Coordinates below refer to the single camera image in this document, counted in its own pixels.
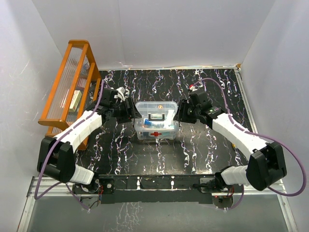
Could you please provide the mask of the white paper leaflet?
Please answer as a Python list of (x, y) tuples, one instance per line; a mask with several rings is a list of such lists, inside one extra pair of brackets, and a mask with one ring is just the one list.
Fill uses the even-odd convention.
[(168, 114), (167, 114), (167, 124), (170, 125), (173, 121), (173, 116), (174, 116), (174, 110), (173, 109), (169, 109), (168, 110)]

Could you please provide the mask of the clear box lid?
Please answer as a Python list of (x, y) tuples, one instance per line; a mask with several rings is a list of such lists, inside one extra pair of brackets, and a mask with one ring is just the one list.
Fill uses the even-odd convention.
[[(174, 101), (139, 101), (135, 104), (137, 110), (142, 115), (142, 118), (135, 119), (134, 129), (136, 131), (149, 131), (150, 129), (161, 131), (172, 131), (177, 129), (178, 124), (172, 121), (170, 125), (167, 124), (167, 114), (169, 109), (174, 110), (174, 116), (177, 113), (178, 105)], [(144, 119), (148, 119), (156, 124), (155, 128), (147, 128), (143, 125)]]

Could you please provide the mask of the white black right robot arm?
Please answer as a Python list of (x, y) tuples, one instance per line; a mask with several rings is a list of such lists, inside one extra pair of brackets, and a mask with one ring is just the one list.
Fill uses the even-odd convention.
[(262, 191), (287, 175), (283, 148), (278, 142), (267, 142), (252, 135), (234, 121), (220, 106), (213, 106), (203, 90), (189, 93), (178, 104), (175, 121), (195, 124), (201, 122), (230, 141), (246, 157), (244, 166), (227, 166), (215, 173), (207, 184), (225, 192), (232, 185), (251, 185)]

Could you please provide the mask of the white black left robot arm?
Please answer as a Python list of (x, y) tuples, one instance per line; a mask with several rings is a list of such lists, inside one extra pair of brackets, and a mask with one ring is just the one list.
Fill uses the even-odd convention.
[(42, 140), (37, 163), (40, 176), (46, 175), (61, 183), (79, 183), (88, 192), (96, 192), (100, 181), (94, 178), (92, 170), (75, 163), (74, 154), (92, 132), (111, 118), (120, 124), (141, 118), (141, 114), (131, 97), (121, 98), (120, 89), (105, 88), (71, 126)]

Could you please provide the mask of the clear medicine kit box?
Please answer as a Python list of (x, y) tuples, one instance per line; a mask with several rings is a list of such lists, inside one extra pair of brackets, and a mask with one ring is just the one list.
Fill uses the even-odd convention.
[(179, 132), (179, 122), (176, 121), (178, 124), (177, 129), (175, 130), (155, 130), (155, 129), (150, 129), (147, 131), (136, 131), (137, 133), (137, 138), (139, 140), (156, 140), (156, 139), (168, 139), (168, 140), (174, 140), (176, 138), (176, 135)]

